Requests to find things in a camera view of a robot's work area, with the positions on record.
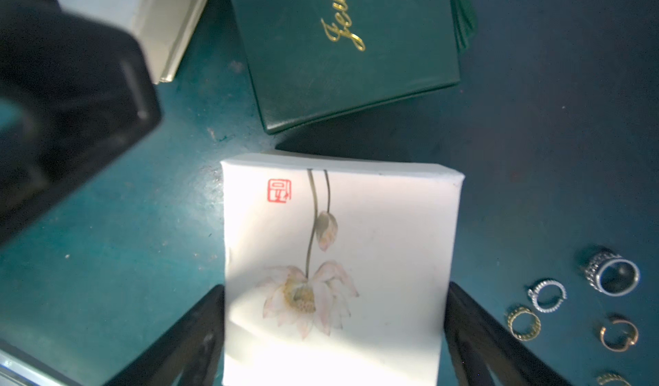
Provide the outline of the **cream flower print box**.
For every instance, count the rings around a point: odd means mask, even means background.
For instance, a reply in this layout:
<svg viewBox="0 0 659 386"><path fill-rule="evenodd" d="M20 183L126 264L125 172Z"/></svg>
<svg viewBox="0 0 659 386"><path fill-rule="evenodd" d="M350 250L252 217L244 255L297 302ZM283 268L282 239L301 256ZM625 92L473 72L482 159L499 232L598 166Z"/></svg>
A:
<svg viewBox="0 0 659 386"><path fill-rule="evenodd" d="M285 152L221 169L223 384L437 384L462 173Z"/></svg>

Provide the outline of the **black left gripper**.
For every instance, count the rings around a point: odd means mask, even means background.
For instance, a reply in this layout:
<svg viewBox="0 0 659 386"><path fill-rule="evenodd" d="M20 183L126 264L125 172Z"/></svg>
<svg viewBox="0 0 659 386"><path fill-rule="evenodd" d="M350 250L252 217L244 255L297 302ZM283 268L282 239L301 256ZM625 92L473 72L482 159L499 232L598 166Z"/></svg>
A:
<svg viewBox="0 0 659 386"><path fill-rule="evenodd" d="M150 134L161 107L142 50L58 0L1 0L1 240Z"/></svg>

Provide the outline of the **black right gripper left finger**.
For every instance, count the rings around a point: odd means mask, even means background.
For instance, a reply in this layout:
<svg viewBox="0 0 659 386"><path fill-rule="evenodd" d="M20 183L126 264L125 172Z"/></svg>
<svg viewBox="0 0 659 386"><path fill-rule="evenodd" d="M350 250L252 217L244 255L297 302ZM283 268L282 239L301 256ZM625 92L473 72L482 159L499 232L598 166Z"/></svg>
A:
<svg viewBox="0 0 659 386"><path fill-rule="evenodd" d="M214 286L108 385L212 385L225 341L225 287Z"/></svg>

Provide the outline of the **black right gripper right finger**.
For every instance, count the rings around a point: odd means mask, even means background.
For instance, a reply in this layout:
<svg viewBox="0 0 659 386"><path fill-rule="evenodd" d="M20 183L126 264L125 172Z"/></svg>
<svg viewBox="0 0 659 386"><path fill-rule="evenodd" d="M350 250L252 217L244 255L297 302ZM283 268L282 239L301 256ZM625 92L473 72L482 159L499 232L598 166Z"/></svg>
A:
<svg viewBox="0 0 659 386"><path fill-rule="evenodd" d="M568 385L458 284L449 284L444 334L460 385Z"/></svg>

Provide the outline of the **green jewelry box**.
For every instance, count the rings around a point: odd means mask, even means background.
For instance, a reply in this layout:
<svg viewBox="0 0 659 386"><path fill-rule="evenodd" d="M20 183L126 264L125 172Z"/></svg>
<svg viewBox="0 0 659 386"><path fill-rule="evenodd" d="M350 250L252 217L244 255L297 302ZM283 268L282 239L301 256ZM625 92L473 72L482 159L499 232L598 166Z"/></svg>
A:
<svg viewBox="0 0 659 386"><path fill-rule="evenodd" d="M231 0L269 134L453 87L470 0Z"/></svg>

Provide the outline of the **white lift-off lid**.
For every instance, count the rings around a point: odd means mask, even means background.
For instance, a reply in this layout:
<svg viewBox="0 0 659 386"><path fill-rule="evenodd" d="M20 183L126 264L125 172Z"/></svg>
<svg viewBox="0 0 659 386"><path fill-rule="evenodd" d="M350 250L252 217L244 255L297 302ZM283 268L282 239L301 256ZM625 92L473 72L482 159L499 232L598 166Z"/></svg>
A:
<svg viewBox="0 0 659 386"><path fill-rule="evenodd" d="M208 0L58 0L64 10L129 32L155 84L174 80Z"/></svg>

